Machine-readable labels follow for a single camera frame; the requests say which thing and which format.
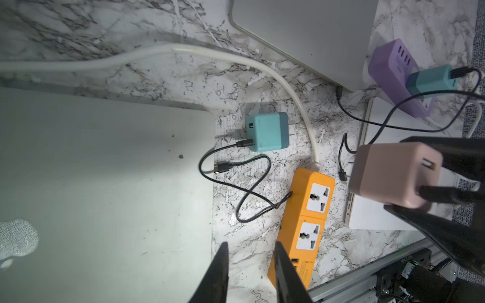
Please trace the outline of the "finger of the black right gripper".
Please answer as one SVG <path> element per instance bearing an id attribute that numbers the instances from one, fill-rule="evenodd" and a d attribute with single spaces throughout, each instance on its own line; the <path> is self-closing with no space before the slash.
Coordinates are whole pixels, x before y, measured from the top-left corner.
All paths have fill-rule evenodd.
<path id="1" fill-rule="evenodd" d="M 443 155 L 442 167 L 467 179 L 484 182 L 484 139 L 412 136 L 400 142 L 424 143 Z"/>
<path id="2" fill-rule="evenodd" d="M 484 276 L 484 232 L 418 209 L 397 205 L 383 209 L 416 228 L 462 268 Z"/>

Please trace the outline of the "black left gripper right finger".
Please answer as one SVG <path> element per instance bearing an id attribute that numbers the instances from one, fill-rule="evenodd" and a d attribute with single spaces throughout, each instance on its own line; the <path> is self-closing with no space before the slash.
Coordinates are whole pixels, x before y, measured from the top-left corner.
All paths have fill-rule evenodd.
<path id="1" fill-rule="evenodd" d="M 313 302 L 281 242 L 275 245 L 274 268 L 278 303 Z"/>

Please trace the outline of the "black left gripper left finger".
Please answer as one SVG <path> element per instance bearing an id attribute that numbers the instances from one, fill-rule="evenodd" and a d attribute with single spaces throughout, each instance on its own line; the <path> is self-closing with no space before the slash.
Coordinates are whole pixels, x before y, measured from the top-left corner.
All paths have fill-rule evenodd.
<path id="1" fill-rule="evenodd" d="M 229 246 L 223 242 L 189 303 L 225 303 L 229 283 Z"/>

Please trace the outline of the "teal charger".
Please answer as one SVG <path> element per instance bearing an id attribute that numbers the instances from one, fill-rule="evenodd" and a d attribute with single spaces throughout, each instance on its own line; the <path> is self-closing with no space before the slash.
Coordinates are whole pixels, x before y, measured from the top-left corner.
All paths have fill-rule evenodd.
<path id="1" fill-rule="evenodd" d="M 247 139 L 253 152 L 267 152 L 289 147 L 289 118 L 284 112 L 249 115 L 246 117 Z"/>
<path id="2" fill-rule="evenodd" d="M 451 65 L 446 64 L 412 73 L 407 79 L 406 88 L 411 95 L 438 90 L 455 90 L 458 79 L 451 78 L 452 69 Z"/>

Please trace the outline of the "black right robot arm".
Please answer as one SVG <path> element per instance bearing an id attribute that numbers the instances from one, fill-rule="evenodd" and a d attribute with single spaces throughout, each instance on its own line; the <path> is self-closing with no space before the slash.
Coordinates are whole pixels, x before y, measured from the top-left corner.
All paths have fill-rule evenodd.
<path id="1" fill-rule="evenodd" d="M 484 276 L 484 140 L 412 136 L 404 141 L 434 148 L 443 155 L 444 168 L 480 183 L 476 192 L 439 186 L 418 188 L 428 202 L 474 205 L 472 223 L 465 226 L 400 206 L 384 209 L 417 228 L 453 262 Z M 484 302 L 484 287 L 460 279 L 450 282 L 412 262 L 405 266 L 401 276 L 403 288 L 420 302 Z"/>

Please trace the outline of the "pink charger plug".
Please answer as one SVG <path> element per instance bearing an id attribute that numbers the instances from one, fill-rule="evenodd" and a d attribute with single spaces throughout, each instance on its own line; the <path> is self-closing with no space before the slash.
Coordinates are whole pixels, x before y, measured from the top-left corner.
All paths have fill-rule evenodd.
<path id="1" fill-rule="evenodd" d="M 372 201 L 418 209 L 428 202 L 422 186 L 437 186 L 443 155 L 420 142 L 362 145 L 357 149 L 349 192 Z"/>

